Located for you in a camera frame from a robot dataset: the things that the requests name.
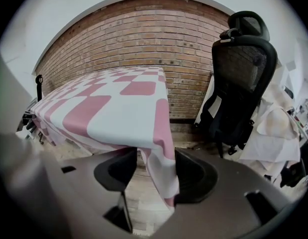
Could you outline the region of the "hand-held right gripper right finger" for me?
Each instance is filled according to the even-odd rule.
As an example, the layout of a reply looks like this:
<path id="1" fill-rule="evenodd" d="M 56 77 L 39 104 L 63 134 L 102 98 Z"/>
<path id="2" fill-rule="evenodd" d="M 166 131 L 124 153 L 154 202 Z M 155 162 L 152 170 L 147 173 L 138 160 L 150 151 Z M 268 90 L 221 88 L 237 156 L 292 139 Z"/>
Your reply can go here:
<path id="1" fill-rule="evenodd" d="M 174 213 L 154 239 L 259 239 L 288 213 L 290 200 L 267 179 L 234 161 L 177 148 L 180 190 Z"/>

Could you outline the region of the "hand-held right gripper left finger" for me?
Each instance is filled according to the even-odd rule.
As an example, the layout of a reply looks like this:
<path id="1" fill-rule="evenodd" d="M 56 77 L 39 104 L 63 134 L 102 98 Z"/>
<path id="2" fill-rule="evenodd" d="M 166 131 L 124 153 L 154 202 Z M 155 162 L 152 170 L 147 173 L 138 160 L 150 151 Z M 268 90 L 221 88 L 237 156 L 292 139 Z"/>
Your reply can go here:
<path id="1" fill-rule="evenodd" d="M 44 154 L 44 166 L 71 233 L 132 233 L 125 189 L 136 170 L 136 148 L 61 162 Z"/>

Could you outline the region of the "pink checkered tablecloth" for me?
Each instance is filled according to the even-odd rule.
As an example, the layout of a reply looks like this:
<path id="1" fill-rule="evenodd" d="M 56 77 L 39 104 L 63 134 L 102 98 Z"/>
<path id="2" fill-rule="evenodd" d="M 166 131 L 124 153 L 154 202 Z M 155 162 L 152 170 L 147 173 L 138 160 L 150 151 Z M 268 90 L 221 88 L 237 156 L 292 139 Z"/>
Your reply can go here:
<path id="1" fill-rule="evenodd" d="M 31 108 L 54 145 L 69 139 L 98 150 L 135 147 L 169 208 L 179 193 L 169 103 L 161 67 L 120 67 L 78 77 Z"/>

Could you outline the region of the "black mesh office chair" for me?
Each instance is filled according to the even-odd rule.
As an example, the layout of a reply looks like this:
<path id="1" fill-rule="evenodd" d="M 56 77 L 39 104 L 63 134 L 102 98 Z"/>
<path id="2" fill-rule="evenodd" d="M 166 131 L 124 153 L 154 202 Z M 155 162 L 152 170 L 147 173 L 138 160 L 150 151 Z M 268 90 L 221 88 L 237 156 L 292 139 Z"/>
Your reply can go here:
<path id="1" fill-rule="evenodd" d="M 278 55 L 262 18 L 239 11 L 212 46 L 214 90 L 204 103 L 199 126 L 223 156 L 223 144 L 243 149 L 253 129 L 252 114 L 271 81 Z"/>

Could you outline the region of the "crumpled white cloth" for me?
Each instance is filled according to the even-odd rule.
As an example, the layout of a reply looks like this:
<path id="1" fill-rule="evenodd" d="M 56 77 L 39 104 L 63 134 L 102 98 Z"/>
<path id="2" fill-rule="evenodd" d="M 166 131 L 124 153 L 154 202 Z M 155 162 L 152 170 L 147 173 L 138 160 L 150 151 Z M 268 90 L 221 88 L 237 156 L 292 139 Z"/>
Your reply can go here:
<path id="1" fill-rule="evenodd" d="M 275 180 L 290 161 L 300 160 L 299 128 L 288 114 L 293 99 L 285 91 L 287 70 L 280 67 L 263 93 L 249 139 L 238 159 Z"/>

